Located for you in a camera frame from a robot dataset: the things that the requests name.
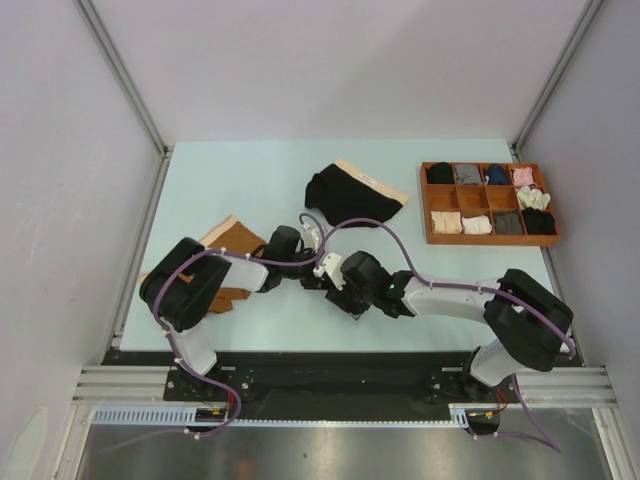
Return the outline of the rolled navy garment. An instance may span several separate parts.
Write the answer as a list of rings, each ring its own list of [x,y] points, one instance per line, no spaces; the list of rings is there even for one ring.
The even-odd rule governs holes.
[[[483,170],[483,173],[487,185],[504,186],[509,184],[507,173],[501,164],[490,164]]]

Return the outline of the rolled dark grey garment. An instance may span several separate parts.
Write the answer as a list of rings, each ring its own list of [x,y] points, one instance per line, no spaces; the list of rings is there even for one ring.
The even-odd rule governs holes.
[[[524,233],[520,216],[515,211],[494,212],[494,227],[498,235],[522,235]]]

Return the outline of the aluminium frame post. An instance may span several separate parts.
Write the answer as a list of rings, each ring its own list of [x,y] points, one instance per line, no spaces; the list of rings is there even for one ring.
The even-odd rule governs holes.
[[[518,129],[514,139],[509,142],[509,150],[515,162],[519,161],[521,151],[527,140],[546,107],[549,105],[555,91],[559,87],[572,61],[581,48],[583,41],[586,39],[592,25],[605,5],[606,1],[604,0],[589,0],[586,2],[522,125]]]
[[[75,0],[73,4],[78,9],[82,20],[146,137],[160,158],[165,158],[169,152],[169,146],[152,118],[151,112],[95,3],[90,0]]]

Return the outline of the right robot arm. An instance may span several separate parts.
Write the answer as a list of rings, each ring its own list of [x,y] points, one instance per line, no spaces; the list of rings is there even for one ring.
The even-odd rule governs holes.
[[[487,325],[495,338],[472,351],[460,374],[469,399],[486,400],[523,369],[551,371],[568,336],[573,311],[526,272],[509,269],[472,284],[427,278],[415,270],[389,273],[372,255],[326,255],[313,270],[326,298],[359,318],[375,307],[391,318],[447,316]]]

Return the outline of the wooden compartment tray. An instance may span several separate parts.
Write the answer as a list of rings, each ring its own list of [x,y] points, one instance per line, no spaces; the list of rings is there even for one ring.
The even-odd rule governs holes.
[[[472,245],[472,246],[536,246],[552,247],[561,238],[560,227],[556,226],[556,235],[530,235],[527,233],[521,215],[522,210],[516,199],[517,186],[509,183],[504,186],[451,185],[429,184],[426,179],[426,169],[434,164],[424,162],[420,167],[420,186],[423,201],[423,220],[426,229],[426,242],[434,245]],[[522,235],[498,235],[495,230],[488,235],[436,234],[431,224],[431,211],[457,211],[463,217],[486,215],[494,224],[494,212],[515,211],[520,216],[524,230]],[[553,207],[546,210],[555,218]]]

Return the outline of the rolled black garment front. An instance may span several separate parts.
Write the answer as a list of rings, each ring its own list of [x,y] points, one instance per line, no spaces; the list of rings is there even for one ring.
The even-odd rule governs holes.
[[[525,228],[530,235],[556,235],[554,216],[548,211],[527,208],[521,212]]]

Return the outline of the brown boxer underwear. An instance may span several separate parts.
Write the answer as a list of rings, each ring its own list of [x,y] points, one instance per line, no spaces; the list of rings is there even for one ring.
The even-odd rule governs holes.
[[[139,297],[150,309],[187,329],[209,313],[225,313],[233,300],[259,291],[266,266],[251,258],[264,242],[229,216],[200,242],[184,237],[147,273]]]

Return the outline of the rolled pink garment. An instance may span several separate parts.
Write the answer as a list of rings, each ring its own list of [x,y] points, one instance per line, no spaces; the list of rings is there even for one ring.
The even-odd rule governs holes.
[[[536,184],[531,167],[514,168],[512,170],[512,180],[514,186],[531,186]]]

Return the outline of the black underwear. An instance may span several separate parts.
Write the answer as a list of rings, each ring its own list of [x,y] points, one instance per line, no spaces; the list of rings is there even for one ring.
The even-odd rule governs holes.
[[[385,223],[407,205],[409,196],[337,159],[315,173],[305,187],[304,205],[318,210],[331,226],[366,218]]]

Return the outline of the rolled grey striped garment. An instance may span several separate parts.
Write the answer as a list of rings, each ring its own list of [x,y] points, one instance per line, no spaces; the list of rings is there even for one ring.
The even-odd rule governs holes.
[[[460,185],[482,185],[479,168],[474,164],[456,164],[454,166],[456,183]]]

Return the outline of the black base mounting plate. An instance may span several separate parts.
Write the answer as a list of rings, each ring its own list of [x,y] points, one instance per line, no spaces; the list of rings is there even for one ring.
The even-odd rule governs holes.
[[[374,415],[400,411],[410,416],[430,406],[482,404],[502,411],[517,400],[504,380],[483,401],[463,394],[460,374],[470,352],[409,353],[240,353],[223,352],[205,381],[174,364],[168,352],[112,350],[105,366],[162,366],[162,397],[206,407],[252,412],[321,412]]]

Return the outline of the rolled white garment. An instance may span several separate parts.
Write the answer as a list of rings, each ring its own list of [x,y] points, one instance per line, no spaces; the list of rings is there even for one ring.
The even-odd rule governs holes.
[[[486,215],[463,217],[463,232],[468,235],[488,235],[493,231],[491,220]]]

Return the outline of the right aluminium frame post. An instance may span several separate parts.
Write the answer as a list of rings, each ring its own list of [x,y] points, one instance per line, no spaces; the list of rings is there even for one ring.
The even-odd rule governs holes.
[[[592,25],[605,5],[606,1],[604,0],[589,0],[586,2],[522,125],[518,129],[514,139],[509,142],[509,150],[515,162],[519,161],[521,151],[527,140],[546,107],[549,105],[555,91],[559,87],[572,61],[581,48],[583,41],[586,39]]]

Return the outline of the rolled black garment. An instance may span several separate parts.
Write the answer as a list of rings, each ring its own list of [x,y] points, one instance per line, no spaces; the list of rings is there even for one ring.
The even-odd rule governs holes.
[[[527,208],[521,212],[525,228],[530,235],[556,235],[554,216],[548,211]]]
[[[446,162],[434,163],[426,169],[429,184],[451,185],[455,183],[452,165]]]

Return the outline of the left aluminium frame post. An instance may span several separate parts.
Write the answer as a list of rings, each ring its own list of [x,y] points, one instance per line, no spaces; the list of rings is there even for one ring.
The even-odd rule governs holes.
[[[169,146],[152,118],[151,112],[95,3],[90,0],[75,0],[73,4],[78,9],[82,20],[146,137],[160,158],[165,158],[169,152]]]

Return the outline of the rolled cream garment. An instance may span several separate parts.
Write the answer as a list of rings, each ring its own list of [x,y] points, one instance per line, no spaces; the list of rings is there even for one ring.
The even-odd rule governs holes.
[[[551,196],[540,189],[523,186],[516,191],[516,199],[521,210],[530,208],[542,211],[549,206]]]

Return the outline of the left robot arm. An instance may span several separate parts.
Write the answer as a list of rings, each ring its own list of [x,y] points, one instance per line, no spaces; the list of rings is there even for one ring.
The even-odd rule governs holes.
[[[245,253],[227,245],[208,249],[185,237],[144,277],[139,297],[157,317],[177,363],[189,371],[185,385],[197,398],[210,399],[221,387],[212,369],[217,355],[199,327],[216,297],[222,290],[267,293],[284,279],[313,284],[323,236],[321,227],[279,226],[266,245]]]

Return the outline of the rolled beige garment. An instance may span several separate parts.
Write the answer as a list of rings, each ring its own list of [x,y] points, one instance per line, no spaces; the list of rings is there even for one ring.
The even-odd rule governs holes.
[[[436,234],[461,234],[461,214],[457,211],[431,211],[431,224]]]

